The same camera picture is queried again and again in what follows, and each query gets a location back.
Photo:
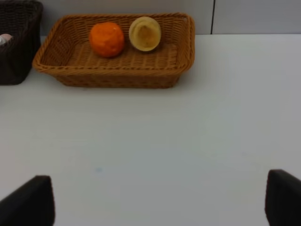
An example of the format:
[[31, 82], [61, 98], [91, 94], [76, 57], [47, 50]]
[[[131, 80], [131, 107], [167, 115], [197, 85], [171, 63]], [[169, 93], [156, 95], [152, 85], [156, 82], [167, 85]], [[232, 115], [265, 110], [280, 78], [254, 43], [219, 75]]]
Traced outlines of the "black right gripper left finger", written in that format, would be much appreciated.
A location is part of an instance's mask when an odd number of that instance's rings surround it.
[[52, 226], [55, 200], [50, 176], [35, 176], [0, 201], [2, 226]]

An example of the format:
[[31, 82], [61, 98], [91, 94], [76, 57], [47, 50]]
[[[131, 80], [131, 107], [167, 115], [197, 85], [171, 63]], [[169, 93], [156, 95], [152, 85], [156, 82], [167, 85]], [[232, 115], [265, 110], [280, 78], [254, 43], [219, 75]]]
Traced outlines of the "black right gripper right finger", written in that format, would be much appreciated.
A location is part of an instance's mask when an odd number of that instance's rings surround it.
[[265, 214], [270, 226], [300, 226], [301, 181], [282, 169], [270, 170]]

